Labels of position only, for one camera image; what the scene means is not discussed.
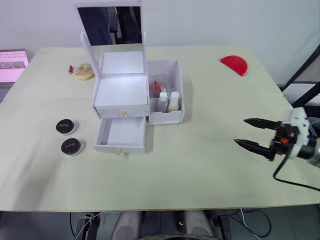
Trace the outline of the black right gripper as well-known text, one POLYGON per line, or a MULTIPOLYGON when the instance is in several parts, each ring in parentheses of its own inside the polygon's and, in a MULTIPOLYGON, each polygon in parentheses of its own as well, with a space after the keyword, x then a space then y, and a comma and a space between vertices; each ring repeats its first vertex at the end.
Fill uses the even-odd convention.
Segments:
POLYGON ((247 118, 243 121, 256 128, 275 130, 275 136, 271 140, 269 148, 247 139, 234 139, 235 143, 240 147, 261 155, 271 162, 274 160, 275 155, 285 155, 286 157, 291 155, 300 134, 297 126, 262 118, 247 118))

